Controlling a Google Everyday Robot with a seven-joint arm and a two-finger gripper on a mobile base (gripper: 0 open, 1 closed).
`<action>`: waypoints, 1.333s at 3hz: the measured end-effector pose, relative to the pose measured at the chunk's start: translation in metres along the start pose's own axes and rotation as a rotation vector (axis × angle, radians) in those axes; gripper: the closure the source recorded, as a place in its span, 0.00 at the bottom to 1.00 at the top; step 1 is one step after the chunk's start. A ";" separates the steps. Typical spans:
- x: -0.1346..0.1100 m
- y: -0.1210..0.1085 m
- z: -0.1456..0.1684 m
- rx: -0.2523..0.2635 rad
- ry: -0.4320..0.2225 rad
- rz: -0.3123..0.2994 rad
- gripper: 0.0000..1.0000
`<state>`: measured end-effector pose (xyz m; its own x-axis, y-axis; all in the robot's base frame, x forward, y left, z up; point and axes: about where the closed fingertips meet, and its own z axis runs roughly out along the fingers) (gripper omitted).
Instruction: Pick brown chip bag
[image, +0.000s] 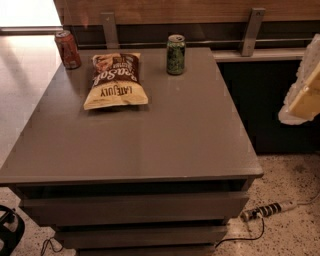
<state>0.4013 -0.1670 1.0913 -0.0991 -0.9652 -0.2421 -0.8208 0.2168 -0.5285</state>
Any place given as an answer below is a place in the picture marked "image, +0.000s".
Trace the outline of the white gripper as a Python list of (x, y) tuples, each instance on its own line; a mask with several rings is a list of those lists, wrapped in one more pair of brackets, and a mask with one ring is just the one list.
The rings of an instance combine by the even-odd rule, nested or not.
[(296, 74), (278, 113), (281, 123), (300, 125), (320, 113), (320, 35), (307, 46)]

